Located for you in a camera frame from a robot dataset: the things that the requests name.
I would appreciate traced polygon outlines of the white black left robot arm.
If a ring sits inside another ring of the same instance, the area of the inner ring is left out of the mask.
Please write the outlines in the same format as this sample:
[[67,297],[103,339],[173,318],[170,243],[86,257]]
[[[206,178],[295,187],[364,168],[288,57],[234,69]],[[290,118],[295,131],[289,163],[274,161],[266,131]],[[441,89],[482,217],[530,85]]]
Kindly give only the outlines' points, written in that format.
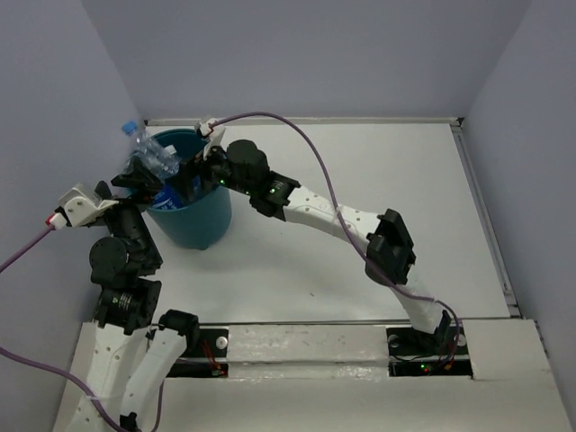
[[159,178],[132,157],[112,180],[95,189],[78,184],[65,193],[49,222],[56,229],[104,226],[89,252],[90,280],[100,287],[94,346],[69,431],[137,431],[144,409],[180,356],[199,345],[197,316],[168,310],[151,330],[162,284],[152,275],[163,260],[142,213],[161,189]]

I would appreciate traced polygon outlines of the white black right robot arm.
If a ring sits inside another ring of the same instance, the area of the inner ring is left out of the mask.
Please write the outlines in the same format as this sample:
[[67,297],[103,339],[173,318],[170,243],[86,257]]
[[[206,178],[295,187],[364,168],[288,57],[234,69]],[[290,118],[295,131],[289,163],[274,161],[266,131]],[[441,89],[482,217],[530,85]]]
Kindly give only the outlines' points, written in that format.
[[393,291],[414,330],[412,342],[423,352],[455,357],[460,326],[454,311],[432,295],[416,268],[414,242],[401,215],[341,205],[314,193],[298,181],[273,171],[266,154],[247,139],[226,148],[208,144],[179,164],[169,180],[183,197],[217,186],[248,196],[260,214],[324,232],[349,243],[373,282]]

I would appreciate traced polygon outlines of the blue label white cap bottle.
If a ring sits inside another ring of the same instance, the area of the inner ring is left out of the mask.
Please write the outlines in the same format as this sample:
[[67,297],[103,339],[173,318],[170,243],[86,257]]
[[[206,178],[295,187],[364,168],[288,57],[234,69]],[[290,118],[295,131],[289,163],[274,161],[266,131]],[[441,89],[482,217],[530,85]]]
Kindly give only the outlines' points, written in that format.
[[151,208],[160,211],[172,211],[186,207],[202,198],[201,178],[192,180],[193,196],[188,199],[182,196],[170,183],[165,183],[163,189],[154,197]]

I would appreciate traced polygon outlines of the crinkled blue cap bottle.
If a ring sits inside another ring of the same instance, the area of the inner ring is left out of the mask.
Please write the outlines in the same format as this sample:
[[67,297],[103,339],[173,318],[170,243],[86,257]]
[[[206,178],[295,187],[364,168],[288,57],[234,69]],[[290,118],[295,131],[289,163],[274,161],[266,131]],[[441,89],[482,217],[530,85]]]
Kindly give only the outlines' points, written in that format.
[[131,157],[138,157],[161,181],[177,174],[180,164],[177,153],[169,155],[165,147],[146,130],[140,129],[135,121],[126,122],[121,126],[121,130],[132,142],[132,150],[125,167]]

